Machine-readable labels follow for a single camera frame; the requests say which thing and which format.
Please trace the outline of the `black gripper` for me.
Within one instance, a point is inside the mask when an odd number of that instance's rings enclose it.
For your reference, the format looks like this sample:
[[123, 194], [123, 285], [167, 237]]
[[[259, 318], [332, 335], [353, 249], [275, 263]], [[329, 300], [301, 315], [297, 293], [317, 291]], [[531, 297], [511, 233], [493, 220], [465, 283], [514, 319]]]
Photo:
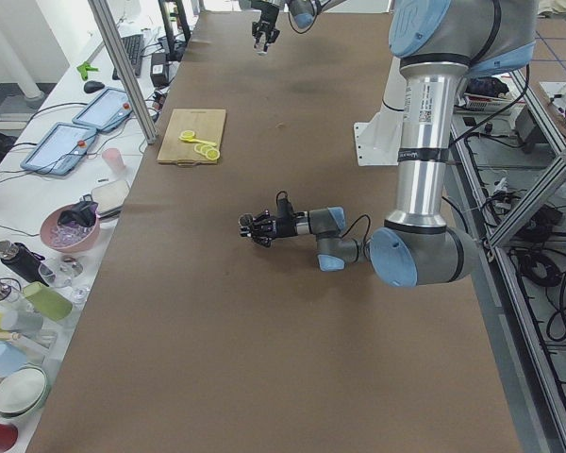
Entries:
[[263, 247], [270, 247], [275, 239], [306, 235], [308, 233], [308, 213], [299, 211], [277, 217], [269, 210], [264, 210], [253, 217], [252, 224], [261, 225], [261, 231], [251, 232], [251, 240]]
[[257, 22], [252, 23], [252, 36], [254, 38], [254, 48], [259, 49], [262, 35], [266, 37], [264, 51], [267, 52], [279, 36], [280, 31], [275, 27], [280, 4], [277, 1], [255, 1], [254, 9], [260, 11]]

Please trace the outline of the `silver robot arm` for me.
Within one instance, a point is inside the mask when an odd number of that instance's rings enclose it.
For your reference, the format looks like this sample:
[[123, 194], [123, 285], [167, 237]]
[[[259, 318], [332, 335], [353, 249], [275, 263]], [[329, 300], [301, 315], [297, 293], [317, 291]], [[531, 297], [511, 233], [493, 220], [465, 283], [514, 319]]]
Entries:
[[316, 18], [324, 11], [336, 7], [341, 1], [319, 0], [251, 0], [249, 8], [260, 12], [259, 19], [252, 23], [251, 33], [254, 38], [254, 49], [259, 55], [265, 55], [269, 46], [276, 42], [280, 31], [276, 28], [278, 15], [284, 8], [288, 9], [288, 18], [298, 33], [304, 33], [315, 23]]
[[389, 48], [407, 83], [396, 203], [383, 227], [363, 240], [347, 238], [339, 207], [295, 211], [285, 193], [277, 212], [245, 214], [240, 233], [269, 246], [279, 238], [310, 234], [325, 272], [368, 260], [391, 286], [452, 282], [468, 275], [474, 239], [441, 216], [450, 126], [459, 83], [520, 69], [535, 47], [534, 1], [402, 1], [394, 10]]

